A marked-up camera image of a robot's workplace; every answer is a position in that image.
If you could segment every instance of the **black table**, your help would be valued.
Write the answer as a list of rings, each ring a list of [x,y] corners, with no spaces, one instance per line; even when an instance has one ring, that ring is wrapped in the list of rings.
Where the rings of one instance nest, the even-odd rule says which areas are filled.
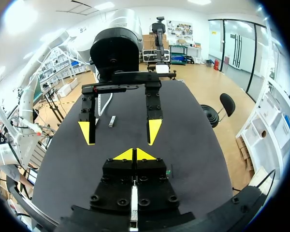
[[[59,221],[71,205],[89,209],[90,196],[107,158],[141,148],[163,158],[172,169],[170,182],[180,199],[180,212],[200,217],[232,197],[227,165],[200,105],[180,81],[160,89],[163,122],[152,146],[147,144],[145,88],[116,93],[100,118],[96,144],[88,146],[77,123],[81,99],[63,120],[41,164],[32,201]],[[113,128],[108,124],[113,115]]]

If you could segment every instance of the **green object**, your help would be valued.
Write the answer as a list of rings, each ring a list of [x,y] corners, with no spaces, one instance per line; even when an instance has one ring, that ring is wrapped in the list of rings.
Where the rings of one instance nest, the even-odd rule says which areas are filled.
[[[37,87],[35,88],[35,91],[34,91],[33,102],[38,97],[40,97],[41,94],[42,94],[42,90],[41,90],[41,85],[40,85],[40,79],[38,79],[38,84],[37,84]]]

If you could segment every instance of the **yellow triangle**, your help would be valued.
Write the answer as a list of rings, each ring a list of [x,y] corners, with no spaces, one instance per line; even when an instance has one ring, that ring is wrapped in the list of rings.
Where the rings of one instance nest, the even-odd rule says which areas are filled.
[[[156,158],[151,156],[150,154],[144,152],[143,150],[137,148],[136,149],[137,160],[147,159],[147,160],[155,160]]]
[[[89,143],[89,124],[90,124],[90,122],[78,122],[78,124],[81,127],[81,130],[82,130],[83,136],[86,140],[86,143],[88,145],[94,145],[94,144]]]
[[[125,151],[124,153],[120,154],[119,156],[116,156],[114,158],[114,160],[123,160],[123,159],[126,159],[126,160],[132,160],[132,151],[133,151],[133,148],[130,148],[129,150]]]
[[[148,124],[149,124],[149,136],[150,136],[149,145],[152,146],[158,134],[160,126],[162,124],[162,119],[151,119],[148,121]]]

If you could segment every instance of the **white ceiling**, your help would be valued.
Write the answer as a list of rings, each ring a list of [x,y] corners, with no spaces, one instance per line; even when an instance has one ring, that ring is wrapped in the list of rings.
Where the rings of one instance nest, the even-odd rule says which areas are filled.
[[[214,13],[245,13],[256,14],[256,6],[249,0],[212,0],[212,3],[205,6],[196,5],[186,0],[78,0],[91,7],[111,1],[115,8],[129,8],[137,6],[168,6],[180,7],[188,10],[201,12],[204,14]],[[57,12],[68,11],[77,6],[71,0],[25,0],[26,4],[32,6],[38,12],[38,18],[33,26],[18,35],[10,35],[2,22],[0,25],[0,66],[6,66],[3,76],[8,75],[18,66],[23,65],[28,60],[23,60],[24,55],[36,50],[43,42],[40,38],[46,33],[56,31],[60,28],[68,29],[73,25],[99,14],[95,12],[89,15]]]

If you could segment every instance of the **white cable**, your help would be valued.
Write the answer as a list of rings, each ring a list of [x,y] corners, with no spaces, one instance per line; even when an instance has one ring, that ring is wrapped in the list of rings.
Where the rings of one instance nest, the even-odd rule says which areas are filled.
[[[96,73],[98,75],[99,74],[99,71],[98,71],[97,67],[95,67],[95,69],[96,69]],[[96,83],[98,83],[99,80],[98,80],[97,76],[95,75],[95,73],[93,75],[95,77]],[[105,103],[104,107],[101,110],[101,94],[98,95],[98,115],[99,115],[99,117],[102,116],[104,110],[106,109],[106,107],[108,106],[108,104],[110,103],[110,101],[112,100],[112,98],[113,98],[113,93],[111,93],[109,99],[107,100],[107,102]]]

